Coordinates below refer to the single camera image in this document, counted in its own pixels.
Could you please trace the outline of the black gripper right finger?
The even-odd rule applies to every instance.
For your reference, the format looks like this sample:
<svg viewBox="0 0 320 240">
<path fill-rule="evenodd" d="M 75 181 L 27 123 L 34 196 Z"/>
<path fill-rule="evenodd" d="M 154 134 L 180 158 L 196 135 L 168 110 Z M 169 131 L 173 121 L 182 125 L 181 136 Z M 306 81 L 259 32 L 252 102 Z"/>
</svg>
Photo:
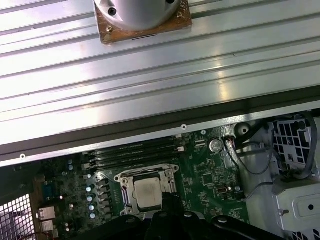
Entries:
<svg viewBox="0 0 320 240">
<path fill-rule="evenodd" d="M 194 211 L 186 211 L 178 193 L 172 194 L 172 227 L 174 235 L 185 240 L 282 240 L 281 236 L 262 230 L 227 215 L 210 221 Z"/>
</svg>

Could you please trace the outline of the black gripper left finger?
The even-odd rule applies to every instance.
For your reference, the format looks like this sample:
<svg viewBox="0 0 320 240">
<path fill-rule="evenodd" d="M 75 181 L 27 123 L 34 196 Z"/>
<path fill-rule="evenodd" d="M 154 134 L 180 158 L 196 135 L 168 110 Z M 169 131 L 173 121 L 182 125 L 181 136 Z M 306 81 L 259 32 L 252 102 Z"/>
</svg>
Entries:
<svg viewBox="0 0 320 240">
<path fill-rule="evenodd" d="M 173 195 L 162 193 L 162 209 L 148 212 L 143 219 L 123 215 L 101 226 L 100 240 L 168 240 L 173 216 Z"/>
</svg>

